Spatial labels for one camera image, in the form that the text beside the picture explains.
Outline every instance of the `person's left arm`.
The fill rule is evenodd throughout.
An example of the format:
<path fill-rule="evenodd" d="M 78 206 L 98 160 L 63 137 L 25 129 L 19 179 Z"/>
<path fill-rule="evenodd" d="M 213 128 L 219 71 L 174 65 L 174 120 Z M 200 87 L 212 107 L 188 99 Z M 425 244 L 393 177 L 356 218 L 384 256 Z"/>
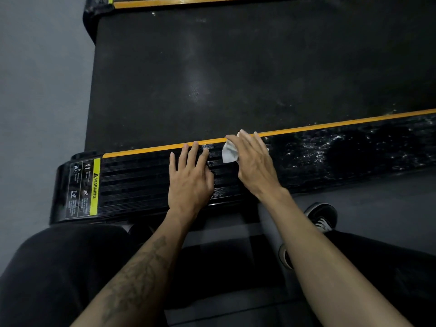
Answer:
<path fill-rule="evenodd" d="M 208 149 L 196 165 L 198 143 L 189 153 L 188 149 L 185 144 L 178 170 L 175 155 L 170 155 L 170 209 L 165 220 L 71 327 L 154 326 L 189 227 L 214 191 L 214 177 L 206 166 Z"/>

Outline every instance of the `white shoelace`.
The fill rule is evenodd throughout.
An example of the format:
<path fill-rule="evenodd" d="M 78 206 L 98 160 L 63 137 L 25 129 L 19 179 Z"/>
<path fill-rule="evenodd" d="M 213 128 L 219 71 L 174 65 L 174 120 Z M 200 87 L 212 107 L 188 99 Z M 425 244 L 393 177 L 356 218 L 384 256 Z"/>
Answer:
<path fill-rule="evenodd" d="M 333 229 L 324 218 L 320 218 L 315 226 L 321 231 L 321 233 L 333 231 Z"/>

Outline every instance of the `leg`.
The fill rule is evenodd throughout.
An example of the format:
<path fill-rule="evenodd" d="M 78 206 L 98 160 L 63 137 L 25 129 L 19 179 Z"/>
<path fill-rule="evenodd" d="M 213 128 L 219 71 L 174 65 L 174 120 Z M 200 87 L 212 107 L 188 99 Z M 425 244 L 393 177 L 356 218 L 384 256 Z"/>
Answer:
<path fill-rule="evenodd" d="M 414 326 L 436 326 L 436 257 L 338 231 L 325 235 Z"/>
<path fill-rule="evenodd" d="M 108 225 L 57 225 L 32 236 L 0 277 L 0 325 L 69 326 L 136 250 Z"/>

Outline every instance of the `forearm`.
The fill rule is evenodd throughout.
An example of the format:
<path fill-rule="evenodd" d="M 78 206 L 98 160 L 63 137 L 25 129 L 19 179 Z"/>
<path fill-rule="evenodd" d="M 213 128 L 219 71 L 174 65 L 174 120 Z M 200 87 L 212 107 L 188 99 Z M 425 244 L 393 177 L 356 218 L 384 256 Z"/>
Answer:
<path fill-rule="evenodd" d="M 285 242 L 302 290 L 324 327 L 411 326 L 294 203 L 286 189 L 261 202 Z"/>
<path fill-rule="evenodd" d="M 72 324 L 153 326 L 171 281 L 192 216 L 169 210 L 165 220 Z"/>

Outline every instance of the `warning label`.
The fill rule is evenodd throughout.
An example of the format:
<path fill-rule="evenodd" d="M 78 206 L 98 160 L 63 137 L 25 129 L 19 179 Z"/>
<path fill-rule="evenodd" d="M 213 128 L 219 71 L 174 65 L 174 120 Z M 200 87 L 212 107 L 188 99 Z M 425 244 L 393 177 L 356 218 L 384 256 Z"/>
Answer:
<path fill-rule="evenodd" d="M 100 161 L 96 158 L 71 164 L 65 218 L 97 214 Z"/>

